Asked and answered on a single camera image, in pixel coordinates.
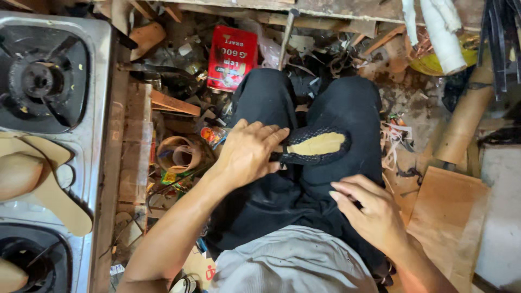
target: black trousers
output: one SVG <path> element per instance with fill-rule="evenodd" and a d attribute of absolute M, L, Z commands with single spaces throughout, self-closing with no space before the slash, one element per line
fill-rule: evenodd
<path fill-rule="evenodd" d="M 291 81 L 274 69 L 252 70 L 234 94 L 232 124 L 245 118 L 297 127 Z M 350 132 L 352 145 L 342 159 L 318 166 L 289 165 L 228 195 L 212 214 L 206 244 L 212 257 L 288 225 L 320 229 L 351 246 L 369 270 L 387 275 L 383 253 L 365 241 L 329 196 L 330 183 L 363 174 L 381 184 L 380 95 L 361 77 L 335 80 L 315 97 L 308 125 L 330 125 Z"/>

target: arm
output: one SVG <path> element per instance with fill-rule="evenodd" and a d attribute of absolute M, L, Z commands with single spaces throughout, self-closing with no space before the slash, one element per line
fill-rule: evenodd
<path fill-rule="evenodd" d="M 332 182 L 330 195 L 353 228 L 395 264 L 405 292 L 453 292 L 456 289 L 405 231 L 390 193 L 363 175 Z M 354 201 L 363 208 L 358 209 Z"/>
<path fill-rule="evenodd" d="M 268 173 L 280 164 L 270 153 L 289 129 L 248 125 L 242 119 L 231 131 L 215 165 L 150 230 L 132 255 L 118 292 L 167 292 L 179 273 L 203 225 L 221 200 L 234 189 Z"/>

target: gas stove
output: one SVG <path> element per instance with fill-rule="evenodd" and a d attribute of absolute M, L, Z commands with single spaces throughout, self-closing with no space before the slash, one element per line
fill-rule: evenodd
<path fill-rule="evenodd" d="M 105 21 L 0 11 L 0 66 L 5 69 L 0 72 L 0 129 L 40 136 L 73 153 L 67 165 L 75 179 L 64 190 L 94 219 L 99 216 L 113 42 Z M 39 287 L 25 291 L 43 288 L 41 280 L 50 284 L 45 281 L 49 276 L 59 286 L 54 292 L 89 290 L 94 232 L 77 237 L 44 207 L 3 202 L 0 253 L 15 253 L 10 251 L 18 249 L 13 241 L 31 255 L 58 243 L 50 250 L 65 261 L 53 264 L 49 258 L 54 254 L 48 254 L 32 264 L 46 266 L 46 276 L 35 276 Z M 18 261 L 28 256 L 18 255 Z M 63 287 L 64 280 L 69 285 Z"/>

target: hand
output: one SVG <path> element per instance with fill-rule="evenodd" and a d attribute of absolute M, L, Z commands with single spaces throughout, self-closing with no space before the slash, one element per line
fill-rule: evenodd
<path fill-rule="evenodd" d="M 391 259 L 411 247 L 398 205 L 390 193 L 363 175 L 345 177 L 331 185 L 337 191 L 329 194 L 367 242 Z M 363 208 L 359 210 L 354 201 L 359 201 Z"/>
<path fill-rule="evenodd" d="M 230 191 L 280 169 L 280 162 L 269 162 L 273 149 L 290 133 L 289 128 L 248 125 L 241 119 L 228 135 L 219 159 L 210 169 L 221 180 L 229 181 Z"/>

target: gray shirt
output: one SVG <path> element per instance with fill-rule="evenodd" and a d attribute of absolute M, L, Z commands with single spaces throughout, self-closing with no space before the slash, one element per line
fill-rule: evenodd
<path fill-rule="evenodd" d="M 224 251 L 210 292 L 378 292 L 362 259 L 321 230 L 290 225 Z"/>

